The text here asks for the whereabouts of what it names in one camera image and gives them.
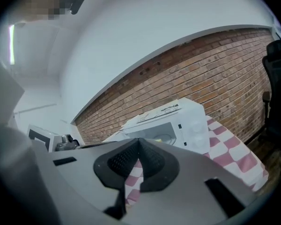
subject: chair armrest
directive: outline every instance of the chair armrest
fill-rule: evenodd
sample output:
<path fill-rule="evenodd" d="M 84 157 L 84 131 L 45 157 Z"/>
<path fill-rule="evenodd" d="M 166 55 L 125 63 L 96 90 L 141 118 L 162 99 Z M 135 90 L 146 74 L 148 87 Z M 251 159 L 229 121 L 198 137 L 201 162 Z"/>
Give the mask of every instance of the chair armrest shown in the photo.
<path fill-rule="evenodd" d="M 269 103 L 270 100 L 271 100 L 271 98 L 270 98 L 270 92 L 269 92 L 269 91 L 264 92 L 264 93 L 262 94 L 262 101 L 263 101 L 264 103 Z"/>

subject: brick wall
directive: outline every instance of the brick wall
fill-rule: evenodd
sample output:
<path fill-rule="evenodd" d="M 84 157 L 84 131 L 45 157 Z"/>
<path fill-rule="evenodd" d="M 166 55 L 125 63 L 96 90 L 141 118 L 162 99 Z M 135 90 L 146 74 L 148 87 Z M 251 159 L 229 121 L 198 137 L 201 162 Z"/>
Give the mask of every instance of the brick wall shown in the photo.
<path fill-rule="evenodd" d="M 174 47 L 99 96 L 76 119 L 79 132 L 86 144 L 102 141 L 128 119 L 186 97 L 245 142 L 264 124 L 262 57 L 271 41 L 269 30 L 239 29 Z"/>

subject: office chair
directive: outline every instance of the office chair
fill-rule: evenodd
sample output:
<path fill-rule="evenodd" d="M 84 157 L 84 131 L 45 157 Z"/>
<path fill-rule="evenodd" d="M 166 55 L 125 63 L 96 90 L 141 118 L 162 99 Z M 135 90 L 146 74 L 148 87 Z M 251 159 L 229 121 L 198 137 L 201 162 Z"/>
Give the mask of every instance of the office chair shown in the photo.
<path fill-rule="evenodd" d="M 271 42 L 266 51 L 267 56 L 262 59 L 262 63 L 270 80 L 272 97 L 270 99 L 269 91 L 264 92 L 262 96 L 266 112 L 266 135 L 259 136 L 259 141 L 268 140 L 281 150 L 281 40 Z"/>

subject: table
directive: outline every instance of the table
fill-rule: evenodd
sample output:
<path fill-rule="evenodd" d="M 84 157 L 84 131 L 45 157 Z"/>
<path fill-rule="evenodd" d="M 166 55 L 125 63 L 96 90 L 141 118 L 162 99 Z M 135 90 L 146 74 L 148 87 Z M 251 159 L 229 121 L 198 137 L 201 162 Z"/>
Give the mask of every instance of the table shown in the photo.
<path fill-rule="evenodd" d="M 268 172 L 257 156 L 233 133 L 210 116 L 206 116 L 210 151 L 204 154 L 233 175 L 240 178 L 252 191 L 266 183 Z M 141 163 L 138 160 L 125 182 L 126 206 L 134 205 L 140 196 L 143 182 Z"/>

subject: ceiling light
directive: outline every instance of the ceiling light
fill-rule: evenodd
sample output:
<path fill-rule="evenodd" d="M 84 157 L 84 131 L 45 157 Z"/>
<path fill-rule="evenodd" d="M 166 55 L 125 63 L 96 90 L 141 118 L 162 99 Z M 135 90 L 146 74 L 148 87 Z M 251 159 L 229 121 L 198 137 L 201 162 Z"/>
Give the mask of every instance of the ceiling light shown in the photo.
<path fill-rule="evenodd" d="M 12 25 L 9 27 L 9 61 L 11 65 L 15 64 L 15 56 L 14 56 L 14 31 L 15 26 Z"/>

